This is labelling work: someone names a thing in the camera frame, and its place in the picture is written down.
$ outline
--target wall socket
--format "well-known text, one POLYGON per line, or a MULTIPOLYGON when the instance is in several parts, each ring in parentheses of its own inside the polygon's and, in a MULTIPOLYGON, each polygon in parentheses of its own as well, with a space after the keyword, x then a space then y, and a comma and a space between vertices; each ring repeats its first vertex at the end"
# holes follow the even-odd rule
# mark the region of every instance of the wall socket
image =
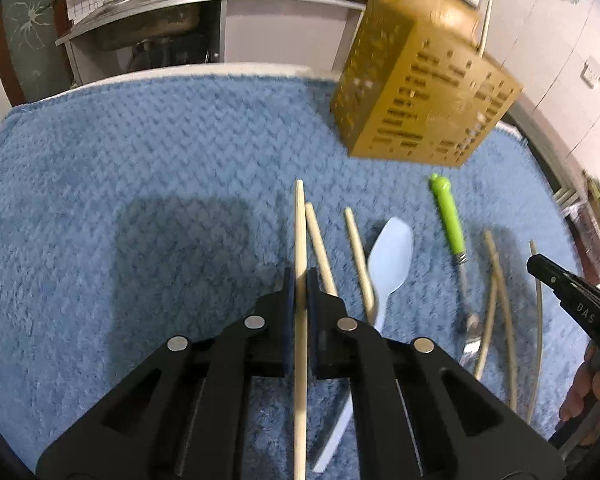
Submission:
POLYGON ((600 84, 600 64, 592 57, 589 57, 584 63, 584 69, 580 77, 589 88, 597 87, 600 84))

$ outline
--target yellow basket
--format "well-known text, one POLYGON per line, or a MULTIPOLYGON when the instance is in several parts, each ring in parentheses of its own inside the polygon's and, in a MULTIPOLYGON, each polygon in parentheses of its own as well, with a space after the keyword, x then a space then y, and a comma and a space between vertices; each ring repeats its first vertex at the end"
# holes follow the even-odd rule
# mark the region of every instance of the yellow basket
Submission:
POLYGON ((331 101, 349 155, 460 166, 522 87, 461 0, 369 0, 331 101))

